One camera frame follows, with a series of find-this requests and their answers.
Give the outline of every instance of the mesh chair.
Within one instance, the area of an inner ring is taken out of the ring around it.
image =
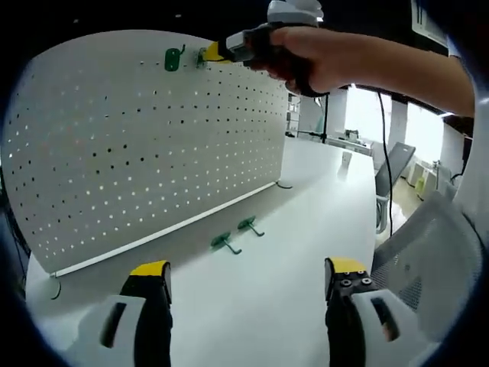
[[[390,172],[392,173],[392,186],[403,173],[416,149],[409,145],[397,142],[389,153]],[[375,191],[377,194],[377,233],[382,233],[387,227],[387,201],[390,195],[389,170],[387,161],[375,176]]]
[[[464,307],[483,258],[470,223],[434,191],[376,250],[372,278],[417,312],[423,332],[438,342]]]

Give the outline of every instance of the window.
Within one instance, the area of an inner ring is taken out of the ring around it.
[[[406,144],[416,148],[414,155],[432,163],[440,159],[443,142],[443,120],[433,112],[409,103],[407,105]]]
[[[390,116],[392,99],[382,94],[385,112],[385,139],[389,141]],[[358,130],[360,139],[382,142],[382,112],[376,92],[359,89],[355,86],[348,88],[346,99],[345,129]]]

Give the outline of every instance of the pegboard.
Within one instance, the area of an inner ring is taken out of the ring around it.
[[[166,49],[183,44],[180,68],[166,71]],[[56,46],[26,67],[5,115],[2,163],[15,218],[46,271],[280,177],[287,91],[241,65],[195,68],[208,45],[116,31]]]

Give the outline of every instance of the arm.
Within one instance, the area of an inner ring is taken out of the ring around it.
[[[472,84],[457,57],[316,28],[282,28],[272,33],[271,41],[313,62],[309,83],[316,92],[360,83],[406,94],[457,115],[474,115]]]
[[[380,38],[358,36],[362,57],[349,70],[354,83],[412,96],[456,115],[474,116],[471,81],[457,57],[411,48]]]

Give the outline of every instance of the black cable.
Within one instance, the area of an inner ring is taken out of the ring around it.
[[[389,220],[390,220],[390,236],[392,236],[392,172],[390,170],[389,155],[387,154],[387,145],[385,143],[385,111],[384,104],[382,103],[382,96],[380,92],[377,92],[379,101],[381,101],[381,111],[382,111],[382,145],[384,147],[385,161],[387,163],[387,172],[389,172]]]
[[[462,175],[462,174],[454,174],[454,175],[452,176],[452,178],[450,178],[450,183],[451,183],[451,184],[453,184],[453,183],[454,183],[454,179],[455,179],[455,178],[457,178],[457,177],[459,177],[459,176],[461,176],[461,175]]]
[[[326,134],[326,124],[328,123],[328,107],[329,107],[329,93],[326,94],[325,104],[324,104],[324,123],[322,124],[322,138],[321,141],[323,144],[326,144],[326,138],[328,135]]]
[[[61,282],[59,280],[58,280],[58,285],[59,285],[58,292],[56,292],[56,294],[51,297],[51,300],[56,300],[61,294]]]

